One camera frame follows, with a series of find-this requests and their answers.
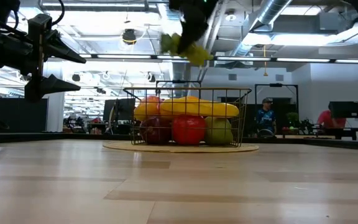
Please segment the dark red fruit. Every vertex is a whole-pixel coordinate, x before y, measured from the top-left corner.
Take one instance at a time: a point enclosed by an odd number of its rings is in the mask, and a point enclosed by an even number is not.
[[[140,135],[147,144],[167,144],[171,140],[170,121],[152,116],[140,124]]]
[[[200,116],[177,116],[172,123],[173,140],[181,145],[199,145],[204,139],[205,127],[205,120]]]

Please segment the wooden floor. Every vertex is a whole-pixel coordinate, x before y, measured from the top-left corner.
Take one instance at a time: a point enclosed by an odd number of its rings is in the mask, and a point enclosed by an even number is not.
[[[358,151],[164,154],[0,144],[0,223],[358,224]]]

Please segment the computer monitor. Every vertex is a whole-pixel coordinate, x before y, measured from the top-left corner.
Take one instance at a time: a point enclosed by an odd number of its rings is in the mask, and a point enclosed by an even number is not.
[[[118,105],[118,120],[131,121],[132,115],[135,109],[135,98],[120,99],[120,100],[106,100],[104,102],[103,120],[110,120],[110,112],[114,105]]]
[[[358,102],[331,101],[329,102],[332,118],[358,118]]]

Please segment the man in blue shirt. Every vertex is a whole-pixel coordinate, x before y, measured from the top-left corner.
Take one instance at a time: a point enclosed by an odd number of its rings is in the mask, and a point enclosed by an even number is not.
[[[265,98],[262,101],[263,108],[258,110],[258,114],[256,116],[256,122],[258,125],[258,129],[268,129],[269,131],[276,134],[276,116],[274,111],[271,110],[272,107],[272,99]]]

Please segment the person in red shirt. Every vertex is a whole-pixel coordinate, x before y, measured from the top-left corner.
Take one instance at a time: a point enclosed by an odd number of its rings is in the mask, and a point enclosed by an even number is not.
[[[331,118],[331,106],[328,105],[328,110],[321,112],[317,123],[324,129],[345,128],[346,118]]]

